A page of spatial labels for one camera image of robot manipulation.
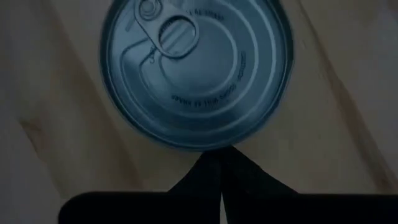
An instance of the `tin can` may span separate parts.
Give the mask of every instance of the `tin can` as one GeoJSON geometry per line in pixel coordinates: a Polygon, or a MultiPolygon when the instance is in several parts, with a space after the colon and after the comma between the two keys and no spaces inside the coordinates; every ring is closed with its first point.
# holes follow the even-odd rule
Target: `tin can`
{"type": "Polygon", "coordinates": [[[123,117],[188,151],[235,144],[279,104],[294,60],[275,0],[115,0],[100,64],[123,117]]]}

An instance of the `can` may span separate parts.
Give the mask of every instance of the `can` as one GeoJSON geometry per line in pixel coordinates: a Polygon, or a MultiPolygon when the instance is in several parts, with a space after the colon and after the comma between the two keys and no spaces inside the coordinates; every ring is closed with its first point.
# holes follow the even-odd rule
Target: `can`
{"type": "Polygon", "coordinates": [[[294,46],[276,0],[115,0],[99,57],[128,123],[168,146],[208,151],[266,123],[294,46]]]}

